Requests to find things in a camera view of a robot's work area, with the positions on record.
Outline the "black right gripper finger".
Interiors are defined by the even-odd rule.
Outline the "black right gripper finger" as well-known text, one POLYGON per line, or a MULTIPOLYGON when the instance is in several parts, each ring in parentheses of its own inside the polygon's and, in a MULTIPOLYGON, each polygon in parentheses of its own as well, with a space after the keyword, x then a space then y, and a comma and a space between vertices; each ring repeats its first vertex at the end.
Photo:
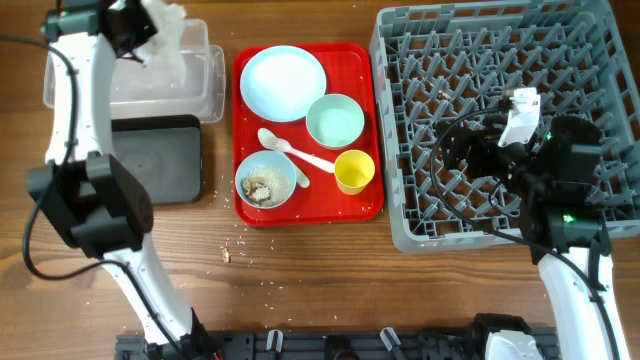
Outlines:
POLYGON ((444 165, 448 170, 457 169, 461 161, 466 159, 468 136, 465 132, 465 129, 452 129, 448 133, 444 129, 436 130, 444 165))
POLYGON ((499 137, 507 125, 505 115, 483 115, 459 122, 449 131, 449 136, 456 133, 469 133, 471 135, 487 135, 499 137))

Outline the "rice and food scraps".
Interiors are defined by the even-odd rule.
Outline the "rice and food scraps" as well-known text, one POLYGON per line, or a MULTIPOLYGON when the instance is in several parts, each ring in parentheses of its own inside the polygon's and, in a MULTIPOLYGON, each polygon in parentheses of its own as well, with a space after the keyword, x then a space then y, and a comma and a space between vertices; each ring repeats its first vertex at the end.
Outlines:
POLYGON ((283 169, 274 166, 258 166, 241 182, 241 189, 249 203, 260 208, 276 207, 292 193, 292 183, 283 169))

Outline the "white napkin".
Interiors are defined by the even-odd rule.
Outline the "white napkin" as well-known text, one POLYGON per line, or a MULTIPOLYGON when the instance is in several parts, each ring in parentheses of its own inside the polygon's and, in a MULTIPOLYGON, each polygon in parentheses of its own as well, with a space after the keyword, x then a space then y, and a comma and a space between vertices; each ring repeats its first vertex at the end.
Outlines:
POLYGON ((134 50, 144 65, 164 62, 169 73, 183 86, 186 82, 186 61, 181 54, 181 38, 186 28, 186 10, 177 3, 163 0, 142 0, 156 33, 134 50))

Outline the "yellow plastic cup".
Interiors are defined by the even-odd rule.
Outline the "yellow plastic cup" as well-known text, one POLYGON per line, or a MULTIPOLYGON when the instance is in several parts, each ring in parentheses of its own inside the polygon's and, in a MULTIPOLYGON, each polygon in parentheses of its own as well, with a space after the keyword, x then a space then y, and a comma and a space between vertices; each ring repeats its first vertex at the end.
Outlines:
POLYGON ((347 150, 334 163, 334 176, 338 188, 347 195, 357 195, 372 181, 375 163, 361 150, 347 150))

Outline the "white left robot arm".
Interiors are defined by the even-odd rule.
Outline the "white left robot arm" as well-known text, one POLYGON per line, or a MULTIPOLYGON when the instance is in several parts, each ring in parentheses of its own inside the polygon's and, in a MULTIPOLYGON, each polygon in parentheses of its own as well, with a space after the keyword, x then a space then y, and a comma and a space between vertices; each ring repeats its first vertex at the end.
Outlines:
POLYGON ((210 353, 206 330, 154 248, 151 200, 115 156, 110 91, 119 59, 146 62, 163 43, 148 1, 67 1, 42 26, 55 73, 45 165, 28 192, 64 243, 117 282, 143 324, 150 359, 210 353))

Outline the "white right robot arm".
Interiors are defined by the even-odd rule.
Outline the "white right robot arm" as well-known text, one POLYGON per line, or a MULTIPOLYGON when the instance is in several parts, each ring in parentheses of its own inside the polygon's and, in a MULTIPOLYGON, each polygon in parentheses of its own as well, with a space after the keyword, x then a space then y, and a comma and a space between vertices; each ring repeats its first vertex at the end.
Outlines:
POLYGON ((613 292, 612 241, 600 210, 588 204, 600 134, 575 116, 552 119, 537 152, 504 145, 496 127, 470 130, 456 119, 436 127, 429 161, 461 161, 469 176, 499 179, 521 200, 520 236, 531 251, 555 317, 565 359, 626 359, 629 350, 613 292))

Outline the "light blue small bowl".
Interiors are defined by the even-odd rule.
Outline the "light blue small bowl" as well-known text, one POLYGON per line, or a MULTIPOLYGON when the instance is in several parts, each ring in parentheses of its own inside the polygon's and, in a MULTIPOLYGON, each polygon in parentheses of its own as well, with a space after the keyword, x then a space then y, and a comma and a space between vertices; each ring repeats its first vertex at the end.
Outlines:
POLYGON ((283 205, 292 197, 296 186, 293 163, 277 151, 255 152, 246 157, 235 172, 235 187, 240 199, 259 210, 283 205))

